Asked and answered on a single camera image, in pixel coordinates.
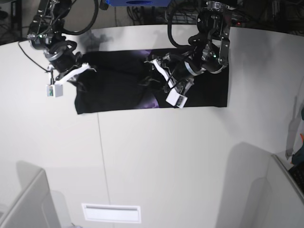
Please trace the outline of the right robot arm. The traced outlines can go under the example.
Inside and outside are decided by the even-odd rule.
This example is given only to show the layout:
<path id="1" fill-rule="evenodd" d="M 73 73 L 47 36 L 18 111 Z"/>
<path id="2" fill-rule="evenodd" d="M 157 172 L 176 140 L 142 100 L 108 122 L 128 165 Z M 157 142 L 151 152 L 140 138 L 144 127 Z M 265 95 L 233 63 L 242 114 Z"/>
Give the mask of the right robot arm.
<path id="1" fill-rule="evenodd" d="M 56 82 L 76 81 L 81 73 L 94 70 L 82 60 L 80 52 L 73 53 L 77 43 L 67 40 L 66 35 L 79 36 L 89 31 L 97 19 L 99 3 L 94 1 L 92 19 L 84 29 L 69 31 L 64 28 L 64 18 L 75 3 L 75 0 L 42 0 L 29 26 L 27 40 L 32 48 L 42 51 L 49 62 L 48 68 L 42 69 L 50 77 L 53 77 L 53 70 L 58 71 Z"/>

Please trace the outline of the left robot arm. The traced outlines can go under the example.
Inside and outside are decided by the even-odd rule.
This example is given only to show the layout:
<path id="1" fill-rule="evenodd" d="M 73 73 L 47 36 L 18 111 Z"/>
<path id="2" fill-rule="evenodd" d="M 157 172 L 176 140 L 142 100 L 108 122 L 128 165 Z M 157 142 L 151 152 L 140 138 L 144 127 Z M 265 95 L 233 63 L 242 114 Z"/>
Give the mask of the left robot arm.
<path id="1" fill-rule="evenodd" d="M 153 56 L 145 61 L 148 75 L 142 86 L 156 83 L 165 93 L 181 94 L 194 84 L 195 77 L 208 72 L 218 74 L 228 67 L 229 34 L 236 0 L 189 0 L 177 3 L 167 14 L 167 35 L 178 53 Z M 193 11 L 197 34 L 188 44 L 179 44 L 173 37 L 173 18 L 178 11 Z"/>

